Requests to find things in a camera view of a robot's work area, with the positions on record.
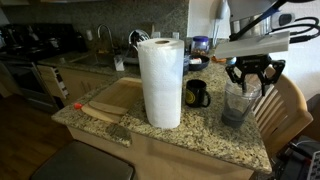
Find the mug handle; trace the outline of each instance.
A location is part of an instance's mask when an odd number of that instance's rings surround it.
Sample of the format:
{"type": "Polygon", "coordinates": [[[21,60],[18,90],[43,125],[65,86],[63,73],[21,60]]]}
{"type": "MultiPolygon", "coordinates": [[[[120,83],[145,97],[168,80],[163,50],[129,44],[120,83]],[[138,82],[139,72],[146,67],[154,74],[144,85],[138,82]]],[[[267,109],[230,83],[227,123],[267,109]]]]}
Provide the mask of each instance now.
{"type": "Polygon", "coordinates": [[[205,95],[206,95],[207,98],[208,98],[208,102],[207,102],[206,105],[202,104],[202,107],[208,107],[208,106],[210,105],[210,103],[211,103],[211,96],[210,96],[210,94],[208,93],[208,91],[206,91],[206,90],[203,90],[203,91],[204,91],[205,95]]]}

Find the black mug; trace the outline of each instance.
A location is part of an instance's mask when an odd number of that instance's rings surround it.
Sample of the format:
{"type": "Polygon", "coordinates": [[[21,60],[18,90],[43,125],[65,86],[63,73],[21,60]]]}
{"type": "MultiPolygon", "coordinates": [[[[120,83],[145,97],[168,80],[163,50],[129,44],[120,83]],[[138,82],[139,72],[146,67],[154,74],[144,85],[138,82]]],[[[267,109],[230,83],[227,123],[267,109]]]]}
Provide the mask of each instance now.
{"type": "Polygon", "coordinates": [[[186,87],[186,105],[190,107],[208,107],[211,103],[211,97],[206,91],[207,84],[198,79],[192,79],[187,82],[186,87]],[[204,103],[204,97],[207,97],[207,104],[204,103]]]}

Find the wooden floor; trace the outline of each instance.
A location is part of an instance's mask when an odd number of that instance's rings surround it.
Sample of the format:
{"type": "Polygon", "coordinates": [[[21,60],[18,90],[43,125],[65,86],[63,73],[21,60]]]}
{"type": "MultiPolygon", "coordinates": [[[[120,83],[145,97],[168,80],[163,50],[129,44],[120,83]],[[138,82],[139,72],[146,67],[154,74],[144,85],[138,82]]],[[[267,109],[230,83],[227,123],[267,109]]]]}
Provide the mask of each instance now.
{"type": "Polygon", "coordinates": [[[58,149],[72,141],[67,128],[20,96],[0,99],[0,180],[29,179],[58,149]]]}

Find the orange object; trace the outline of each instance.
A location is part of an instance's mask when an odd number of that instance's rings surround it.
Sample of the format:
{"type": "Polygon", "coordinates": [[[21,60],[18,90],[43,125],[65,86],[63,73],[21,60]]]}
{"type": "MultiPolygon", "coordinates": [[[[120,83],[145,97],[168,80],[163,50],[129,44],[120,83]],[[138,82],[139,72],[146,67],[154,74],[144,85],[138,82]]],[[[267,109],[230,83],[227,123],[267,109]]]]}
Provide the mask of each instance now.
{"type": "Polygon", "coordinates": [[[226,62],[227,61],[226,58],[217,59],[215,56],[212,56],[211,60],[214,61],[214,62],[226,62]]]}
{"type": "Polygon", "coordinates": [[[81,104],[81,103],[74,103],[74,104],[73,104],[73,107],[74,107],[75,109],[81,109],[81,108],[82,108],[82,104],[81,104]]]}

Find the kitchen island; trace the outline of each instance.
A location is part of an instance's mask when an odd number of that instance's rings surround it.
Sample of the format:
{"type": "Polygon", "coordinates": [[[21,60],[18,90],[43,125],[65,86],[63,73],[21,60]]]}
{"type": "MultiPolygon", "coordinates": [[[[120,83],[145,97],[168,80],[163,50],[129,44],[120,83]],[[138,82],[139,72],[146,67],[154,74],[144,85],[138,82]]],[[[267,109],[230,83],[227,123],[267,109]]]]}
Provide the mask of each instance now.
{"type": "MultiPolygon", "coordinates": [[[[66,66],[59,61],[42,63],[66,66]]],[[[248,179],[253,171],[270,173],[253,114],[239,129],[227,127],[220,120],[228,78],[224,67],[210,62],[206,69],[184,76],[184,88],[189,79],[204,80],[212,103],[208,108],[189,108],[184,104],[183,88],[181,123],[174,129],[152,127],[143,99],[133,105],[119,124],[93,118],[73,105],[66,106],[52,119],[65,124],[75,139],[132,164],[138,179],[248,179]]],[[[125,72],[108,70],[112,78],[77,102],[87,103],[120,77],[138,77],[138,66],[130,68],[125,72]]]]}

